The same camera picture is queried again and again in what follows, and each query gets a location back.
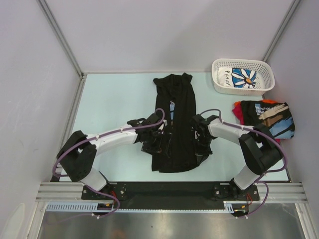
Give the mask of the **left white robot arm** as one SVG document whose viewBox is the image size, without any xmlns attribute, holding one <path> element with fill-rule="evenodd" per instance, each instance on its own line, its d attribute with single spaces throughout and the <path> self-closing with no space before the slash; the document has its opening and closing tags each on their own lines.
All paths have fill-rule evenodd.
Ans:
<svg viewBox="0 0 319 239">
<path fill-rule="evenodd" d="M 78 130 L 71 134 L 57 154 L 65 175 L 72 182 L 81 182 L 99 199 L 109 196 L 107 178 L 93 167 L 97 156 L 120 146 L 143 143 L 150 153 L 160 151 L 160 140 L 164 135 L 167 120 L 162 110 L 148 118 L 133 119 L 118 129 L 104 133 L 84 134 Z"/>
</svg>

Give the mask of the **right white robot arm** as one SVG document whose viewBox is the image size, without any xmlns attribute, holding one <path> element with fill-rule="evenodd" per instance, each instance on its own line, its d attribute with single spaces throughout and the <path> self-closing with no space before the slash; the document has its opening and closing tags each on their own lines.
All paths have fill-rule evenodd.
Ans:
<svg viewBox="0 0 319 239">
<path fill-rule="evenodd" d="M 205 119 L 198 114 L 191 119 L 190 125 L 194 134 L 192 142 L 195 155 L 199 163 L 212 154 L 210 145 L 217 138 L 240 146 L 245 166 L 229 182 L 227 197 L 243 199 L 248 194 L 248 189 L 284 158 L 283 150 L 263 124 L 244 127 L 223 121 L 215 115 Z"/>
</svg>

